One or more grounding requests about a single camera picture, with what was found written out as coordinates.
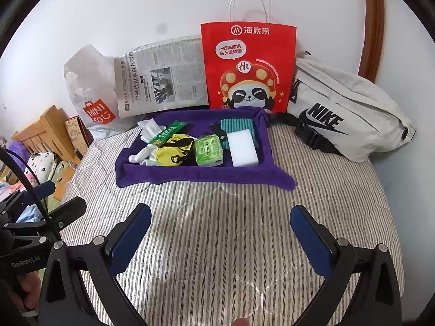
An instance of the screw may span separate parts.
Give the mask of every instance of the screw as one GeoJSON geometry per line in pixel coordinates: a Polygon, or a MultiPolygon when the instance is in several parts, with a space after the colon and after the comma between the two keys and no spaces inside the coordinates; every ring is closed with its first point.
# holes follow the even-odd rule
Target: screw
{"type": "Polygon", "coordinates": [[[349,245],[349,242],[348,242],[347,239],[345,239],[345,238],[338,238],[338,239],[337,239],[337,243],[338,243],[340,246],[347,246],[347,245],[349,245]]]}
{"type": "Polygon", "coordinates": [[[61,240],[59,240],[59,241],[56,241],[56,242],[53,244],[53,247],[57,250],[57,249],[60,249],[60,248],[62,247],[63,244],[64,244],[64,243],[63,243],[61,240]]]}
{"type": "Polygon", "coordinates": [[[379,244],[378,249],[381,250],[382,252],[388,251],[388,247],[385,244],[379,244]]]}
{"type": "Polygon", "coordinates": [[[96,236],[92,241],[95,245],[101,245],[102,243],[104,243],[105,239],[103,236],[99,235],[96,236]]]}

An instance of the white sponge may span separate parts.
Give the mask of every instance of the white sponge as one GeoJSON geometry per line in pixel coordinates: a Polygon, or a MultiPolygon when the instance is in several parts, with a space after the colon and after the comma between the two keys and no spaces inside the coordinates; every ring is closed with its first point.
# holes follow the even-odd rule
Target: white sponge
{"type": "Polygon", "coordinates": [[[227,136],[234,167],[258,166],[257,152],[249,130],[236,131],[227,136]]]}

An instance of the purple towel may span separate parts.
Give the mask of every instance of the purple towel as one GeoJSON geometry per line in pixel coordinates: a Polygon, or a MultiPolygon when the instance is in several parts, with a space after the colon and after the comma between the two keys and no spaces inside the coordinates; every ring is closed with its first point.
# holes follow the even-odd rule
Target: purple towel
{"type": "MultiPolygon", "coordinates": [[[[29,161],[30,158],[30,152],[29,150],[26,148],[25,145],[23,145],[21,142],[18,141],[11,141],[8,142],[6,144],[6,148],[9,149],[10,151],[14,152],[15,154],[18,154],[26,163],[29,161]]],[[[14,155],[10,155],[12,157],[12,159],[14,160],[14,162],[16,162],[16,164],[18,164],[18,166],[20,167],[20,169],[24,172],[26,169],[26,165],[21,162],[17,157],[15,157],[14,155]]]]}
{"type": "Polygon", "coordinates": [[[197,166],[194,159],[180,166],[145,166],[132,164],[128,157],[139,153],[146,144],[141,136],[134,140],[130,148],[124,148],[116,159],[115,172],[118,187],[126,187],[138,183],[161,184],[168,181],[212,181],[215,183],[266,184],[275,185],[285,190],[293,190],[296,186],[293,178],[278,168],[273,162],[272,149],[269,143],[267,124],[268,115],[261,108],[241,107],[238,109],[213,110],[178,110],[150,114],[158,125],[171,125],[175,120],[188,122],[180,133],[200,137],[209,131],[210,125],[224,118],[253,119],[259,147],[257,149],[258,166],[234,168],[229,150],[224,150],[223,164],[216,167],[197,166]]]}

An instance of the white glove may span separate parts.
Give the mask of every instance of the white glove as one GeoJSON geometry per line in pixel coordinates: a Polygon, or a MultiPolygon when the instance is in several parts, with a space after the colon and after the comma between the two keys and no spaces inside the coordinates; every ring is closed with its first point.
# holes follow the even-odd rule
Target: white glove
{"type": "Polygon", "coordinates": [[[131,155],[130,157],[128,157],[128,161],[130,163],[136,163],[140,165],[161,166],[161,164],[156,160],[157,148],[158,147],[156,145],[147,145],[137,155],[131,155]]]}

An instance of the wooden headboard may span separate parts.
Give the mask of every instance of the wooden headboard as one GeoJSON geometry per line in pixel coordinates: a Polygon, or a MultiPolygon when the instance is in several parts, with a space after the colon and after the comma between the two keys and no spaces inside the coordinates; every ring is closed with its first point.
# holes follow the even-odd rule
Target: wooden headboard
{"type": "Polygon", "coordinates": [[[22,142],[30,153],[54,152],[62,160],[69,162],[74,158],[74,146],[68,137],[62,113],[56,106],[49,107],[39,120],[15,133],[12,139],[22,142]]]}

